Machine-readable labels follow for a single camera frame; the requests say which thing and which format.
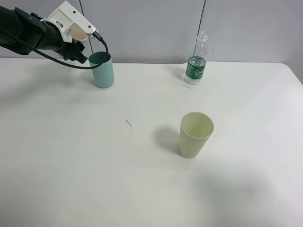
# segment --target teal cup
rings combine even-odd
[[[90,66],[95,66],[104,62],[99,67],[92,69],[97,87],[107,88],[113,85],[115,77],[112,58],[109,53],[97,52],[89,57]]]

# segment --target cup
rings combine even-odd
[[[214,123],[204,113],[192,112],[181,120],[179,152],[183,157],[194,158],[214,131]]]
[[[106,52],[96,52],[89,57],[91,66],[98,65],[101,62],[104,63],[91,71],[93,72],[96,85],[100,88],[107,88],[112,86],[115,80],[110,54]]]

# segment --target black cable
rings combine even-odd
[[[47,54],[45,54],[45,53],[43,53],[43,52],[41,52],[41,51],[39,51],[39,50],[37,50],[37,49],[31,47],[31,46],[28,45],[27,43],[23,42],[22,40],[18,39],[18,38],[15,37],[14,35],[12,35],[11,33],[9,33],[9,32],[7,32],[7,31],[3,30],[1,27],[0,27],[0,32],[2,32],[2,33],[4,33],[4,34],[8,35],[9,37],[11,37],[12,39],[14,39],[14,40],[17,41],[18,43],[20,43],[20,44],[26,46],[26,47],[27,47],[28,49],[30,49],[31,51],[36,52],[37,54],[40,54],[41,56],[43,56],[43,57],[45,57],[45,58],[47,58],[47,59],[49,59],[49,60],[52,60],[52,61],[54,61],[54,62],[56,62],[56,63],[58,63],[58,64],[61,64],[61,65],[64,65],[64,66],[67,66],[67,67],[70,67],[70,68],[79,69],[79,70],[92,70],[92,69],[95,69],[95,68],[99,67],[100,65],[102,65],[103,63],[105,63],[105,62],[108,61],[108,59],[104,59],[104,61],[102,61],[102,62],[99,63],[98,65],[91,66],[91,67],[83,67],[83,66],[76,66],[76,65],[67,64],[67,63],[65,63],[65,62],[63,62],[63,61],[60,61],[60,60],[58,60],[58,59],[55,59],[55,58],[53,58],[53,57],[51,57],[51,56],[49,56],[49,55],[47,55]],[[100,35],[99,33],[97,33],[97,32],[94,32],[94,33],[93,33],[93,36],[95,36],[95,37],[96,37],[96,38],[105,46],[106,53],[108,53],[107,44],[106,44],[106,42],[104,41],[104,39],[101,37],[101,35]]]
[[[84,16],[84,11],[83,11],[83,7],[82,7],[82,2],[81,2],[81,0],[79,0],[79,3],[80,3],[80,8],[81,8],[81,11],[82,11],[82,15]],[[91,53],[94,53],[93,47],[91,46],[90,37],[89,37],[89,45],[90,45]]]

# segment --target tabletop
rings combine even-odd
[[[186,64],[114,64],[106,89],[46,59],[0,69],[0,226],[303,226],[303,86],[287,66],[208,62],[192,87]],[[192,111],[214,132],[186,159]]]

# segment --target clear plastic bottle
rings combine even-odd
[[[199,33],[194,52],[190,55],[187,62],[185,82],[188,84],[195,85],[201,81],[207,61],[207,39],[208,36],[205,32]]]

